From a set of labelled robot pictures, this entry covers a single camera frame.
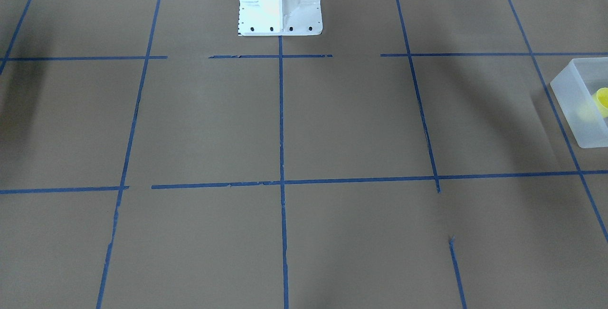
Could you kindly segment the clear plastic bin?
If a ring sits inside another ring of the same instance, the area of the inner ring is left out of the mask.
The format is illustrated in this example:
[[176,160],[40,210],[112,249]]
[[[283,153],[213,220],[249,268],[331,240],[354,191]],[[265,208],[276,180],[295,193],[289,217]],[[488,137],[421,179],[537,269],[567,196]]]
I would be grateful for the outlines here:
[[608,145],[607,98],[608,58],[573,58],[554,77],[550,86],[581,148]]

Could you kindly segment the white column pedestal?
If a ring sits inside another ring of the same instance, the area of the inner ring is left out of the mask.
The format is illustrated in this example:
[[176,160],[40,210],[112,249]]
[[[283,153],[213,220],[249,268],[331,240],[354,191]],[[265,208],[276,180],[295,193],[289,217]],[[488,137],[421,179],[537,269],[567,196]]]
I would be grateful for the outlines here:
[[321,0],[239,0],[239,36],[317,36]]

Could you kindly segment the yellow plastic cup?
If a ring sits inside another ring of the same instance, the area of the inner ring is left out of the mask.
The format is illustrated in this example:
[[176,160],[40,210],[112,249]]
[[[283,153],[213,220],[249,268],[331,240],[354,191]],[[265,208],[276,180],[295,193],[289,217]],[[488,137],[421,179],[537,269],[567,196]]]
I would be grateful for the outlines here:
[[602,87],[592,96],[595,105],[603,118],[608,117],[608,88]]

